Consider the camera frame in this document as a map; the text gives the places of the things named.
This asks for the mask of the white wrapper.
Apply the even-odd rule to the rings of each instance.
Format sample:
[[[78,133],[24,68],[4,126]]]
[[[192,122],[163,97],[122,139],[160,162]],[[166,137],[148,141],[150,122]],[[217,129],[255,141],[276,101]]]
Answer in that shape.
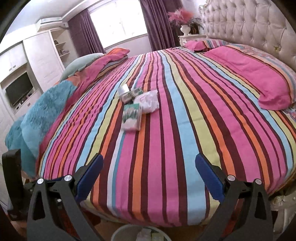
[[[152,90],[138,95],[134,100],[134,104],[139,104],[142,113],[153,113],[159,109],[158,91]]]

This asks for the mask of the yushu green tissue pack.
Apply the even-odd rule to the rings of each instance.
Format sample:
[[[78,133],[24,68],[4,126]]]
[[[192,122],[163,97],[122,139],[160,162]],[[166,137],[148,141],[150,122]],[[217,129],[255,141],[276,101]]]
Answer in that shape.
[[[126,104],[123,108],[121,129],[139,131],[142,119],[142,107],[139,103]]]

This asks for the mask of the white green toothpaste box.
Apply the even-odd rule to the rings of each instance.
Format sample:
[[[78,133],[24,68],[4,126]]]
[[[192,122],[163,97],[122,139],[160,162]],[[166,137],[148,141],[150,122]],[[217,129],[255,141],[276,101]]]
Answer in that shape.
[[[129,92],[123,94],[123,95],[121,96],[121,101],[122,101],[124,104],[129,103],[129,102],[131,102],[133,99],[135,99],[137,96],[143,94],[143,92],[144,92],[144,91],[143,91],[140,87],[138,87],[138,88],[136,88],[136,89],[133,89],[133,90],[131,90],[131,91],[129,91]]]

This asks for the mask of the small silver box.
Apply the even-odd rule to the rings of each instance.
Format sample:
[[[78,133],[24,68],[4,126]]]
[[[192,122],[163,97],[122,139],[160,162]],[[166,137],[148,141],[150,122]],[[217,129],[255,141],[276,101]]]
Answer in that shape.
[[[121,98],[124,94],[130,92],[130,89],[127,84],[120,86],[117,90],[118,97]]]

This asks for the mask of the white plastic toilet-print bag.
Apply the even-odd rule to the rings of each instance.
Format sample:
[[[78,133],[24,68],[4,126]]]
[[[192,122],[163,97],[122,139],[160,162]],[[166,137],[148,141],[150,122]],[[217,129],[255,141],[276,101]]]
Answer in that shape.
[[[152,241],[152,230],[143,228],[138,234],[136,241]]]

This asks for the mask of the teal fuzzy blanket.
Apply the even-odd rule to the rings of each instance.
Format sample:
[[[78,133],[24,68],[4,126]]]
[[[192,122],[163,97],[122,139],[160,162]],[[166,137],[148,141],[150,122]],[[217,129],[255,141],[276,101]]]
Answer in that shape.
[[[69,80],[51,87],[13,123],[6,135],[6,147],[20,149],[22,171],[30,178],[36,176],[40,144],[76,89]]]

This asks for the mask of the pale green mesh wastebasket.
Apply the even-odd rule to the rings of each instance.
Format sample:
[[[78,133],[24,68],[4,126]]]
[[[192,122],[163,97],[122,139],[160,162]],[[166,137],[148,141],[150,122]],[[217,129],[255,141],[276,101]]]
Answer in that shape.
[[[162,230],[153,226],[124,225],[117,229],[111,237],[116,240],[168,240],[171,238]]]

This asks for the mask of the striped colourful bedspread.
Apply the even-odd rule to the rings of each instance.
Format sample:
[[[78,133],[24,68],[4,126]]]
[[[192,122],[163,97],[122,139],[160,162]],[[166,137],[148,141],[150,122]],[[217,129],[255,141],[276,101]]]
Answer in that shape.
[[[241,181],[262,180],[274,194],[295,178],[295,103],[259,106],[259,92],[226,66],[177,47],[109,63],[67,100],[40,145],[38,175],[75,173],[104,158],[87,205],[109,218],[159,226],[197,225],[218,202],[195,167],[203,154]],[[159,109],[139,131],[121,129],[117,90],[158,91]]]

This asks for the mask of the black television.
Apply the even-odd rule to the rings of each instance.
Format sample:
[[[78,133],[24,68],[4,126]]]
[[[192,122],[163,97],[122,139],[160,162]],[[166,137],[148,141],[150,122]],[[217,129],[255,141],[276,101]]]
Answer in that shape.
[[[6,88],[6,95],[11,106],[18,104],[32,89],[33,85],[25,72]]]

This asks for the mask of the large pink pillow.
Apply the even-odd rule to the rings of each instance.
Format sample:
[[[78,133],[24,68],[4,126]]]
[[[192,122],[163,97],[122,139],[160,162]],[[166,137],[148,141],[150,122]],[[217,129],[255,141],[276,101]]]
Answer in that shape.
[[[295,103],[295,71],[274,56],[247,45],[229,44],[204,55],[228,67],[259,92],[259,106],[284,110]]]

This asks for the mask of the white wardrobe cabinet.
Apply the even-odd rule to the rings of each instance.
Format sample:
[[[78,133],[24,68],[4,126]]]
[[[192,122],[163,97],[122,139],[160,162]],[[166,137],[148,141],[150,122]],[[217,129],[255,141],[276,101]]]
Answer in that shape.
[[[1,42],[1,153],[7,151],[6,134],[40,96],[60,79],[68,63],[76,58],[68,24],[62,21],[32,24],[4,36]],[[7,88],[23,77],[31,83],[29,92],[11,101]]]

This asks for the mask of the folded pink striped quilt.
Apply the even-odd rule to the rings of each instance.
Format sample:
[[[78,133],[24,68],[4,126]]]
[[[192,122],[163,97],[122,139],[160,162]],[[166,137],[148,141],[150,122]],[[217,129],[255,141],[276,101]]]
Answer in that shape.
[[[125,48],[114,48],[103,57],[95,60],[91,65],[83,69],[82,71],[76,72],[73,76],[67,78],[64,81],[70,82],[78,91],[84,92],[88,86],[93,83],[99,73],[109,64],[115,64],[127,58],[129,49]]]

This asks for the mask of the pale green pillow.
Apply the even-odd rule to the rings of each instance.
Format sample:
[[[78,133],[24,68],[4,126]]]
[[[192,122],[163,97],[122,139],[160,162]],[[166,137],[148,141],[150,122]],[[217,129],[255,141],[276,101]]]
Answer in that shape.
[[[60,81],[66,80],[67,78],[73,76],[76,72],[82,71],[89,65],[91,65],[95,60],[103,57],[103,53],[93,53],[84,55],[72,61],[63,71]]]

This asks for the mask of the small pink pillow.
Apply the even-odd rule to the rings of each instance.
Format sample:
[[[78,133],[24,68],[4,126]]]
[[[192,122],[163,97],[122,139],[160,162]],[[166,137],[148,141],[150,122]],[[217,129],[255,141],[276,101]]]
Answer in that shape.
[[[228,44],[228,42],[220,39],[196,39],[186,42],[184,46],[193,52],[206,52]]]

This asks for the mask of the cream nightstand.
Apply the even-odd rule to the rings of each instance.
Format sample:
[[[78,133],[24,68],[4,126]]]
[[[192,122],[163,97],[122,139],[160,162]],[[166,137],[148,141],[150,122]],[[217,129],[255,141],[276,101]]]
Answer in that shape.
[[[203,35],[203,34],[182,35],[182,36],[179,36],[179,42],[180,42],[180,46],[184,46],[186,44],[186,42],[188,42],[188,41],[197,40],[197,39],[205,39],[205,38],[207,38],[207,36]]]

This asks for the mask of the purple curtain right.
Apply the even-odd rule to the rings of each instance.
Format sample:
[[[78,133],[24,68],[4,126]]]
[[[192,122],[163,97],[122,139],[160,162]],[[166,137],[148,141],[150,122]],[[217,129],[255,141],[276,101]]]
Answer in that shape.
[[[181,8],[181,1],[141,0],[147,34],[152,51],[178,47],[180,29],[169,22],[169,12]]]

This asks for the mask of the purple curtain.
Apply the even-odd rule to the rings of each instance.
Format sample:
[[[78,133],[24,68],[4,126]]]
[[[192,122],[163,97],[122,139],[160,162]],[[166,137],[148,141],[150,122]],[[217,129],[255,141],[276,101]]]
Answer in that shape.
[[[147,34],[152,51],[178,47],[180,29],[169,22],[169,12],[181,8],[181,1],[141,0]]]
[[[69,33],[79,57],[103,53],[105,49],[100,42],[88,9],[85,9],[68,21]]]

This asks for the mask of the tufted cream headboard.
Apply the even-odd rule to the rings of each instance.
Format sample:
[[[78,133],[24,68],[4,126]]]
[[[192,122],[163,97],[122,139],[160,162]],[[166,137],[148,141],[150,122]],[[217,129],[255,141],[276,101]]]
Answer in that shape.
[[[272,1],[207,1],[199,11],[209,38],[255,47],[295,69],[295,30]]]

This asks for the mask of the purple curtain left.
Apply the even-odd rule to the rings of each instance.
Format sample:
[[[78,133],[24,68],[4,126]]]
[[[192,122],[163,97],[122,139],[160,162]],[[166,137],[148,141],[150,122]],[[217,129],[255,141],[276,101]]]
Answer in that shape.
[[[68,21],[69,33],[79,57],[103,53],[105,49],[100,42],[88,9],[85,9]]]

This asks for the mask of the white vase pink flowers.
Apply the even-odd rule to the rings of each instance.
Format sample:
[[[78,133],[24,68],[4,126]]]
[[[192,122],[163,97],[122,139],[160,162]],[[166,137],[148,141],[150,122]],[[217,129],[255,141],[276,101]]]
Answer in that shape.
[[[191,11],[185,8],[179,8],[175,11],[168,12],[169,22],[176,26],[188,25],[190,27],[190,34],[199,34],[202,26],[200,17],[195,17]]]

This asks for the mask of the cream carved bed frame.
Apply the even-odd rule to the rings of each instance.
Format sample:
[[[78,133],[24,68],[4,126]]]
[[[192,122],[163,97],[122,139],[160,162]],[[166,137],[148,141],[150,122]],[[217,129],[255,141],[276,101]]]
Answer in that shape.
[[[295,223],[295,185],[281,189],[270,197],[270,205],[275,221],[273,225],[273,240],[287,231],[288,226]]]

